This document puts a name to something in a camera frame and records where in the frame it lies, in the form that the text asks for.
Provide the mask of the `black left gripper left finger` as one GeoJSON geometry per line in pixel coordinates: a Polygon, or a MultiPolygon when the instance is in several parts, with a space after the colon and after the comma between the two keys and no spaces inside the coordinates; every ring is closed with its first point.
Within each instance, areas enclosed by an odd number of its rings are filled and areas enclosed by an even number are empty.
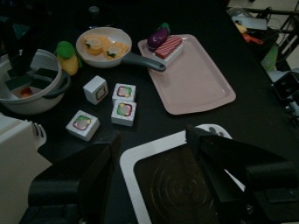
{"type": "Polygon", "coordinates": [[[19,224],[103,224],[122,136],[95,143],[33,179],[19,224]]]}

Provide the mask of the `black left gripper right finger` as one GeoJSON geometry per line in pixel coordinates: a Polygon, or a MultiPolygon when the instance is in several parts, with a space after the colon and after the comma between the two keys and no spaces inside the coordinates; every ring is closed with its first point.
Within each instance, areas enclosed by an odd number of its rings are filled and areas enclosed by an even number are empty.
{"type": "Polygon", "coordinates": [[[202,128],[188,127],[186,140],[204,170],[222,224],[299,222],[299,177],[291,161],[202,128]]]}

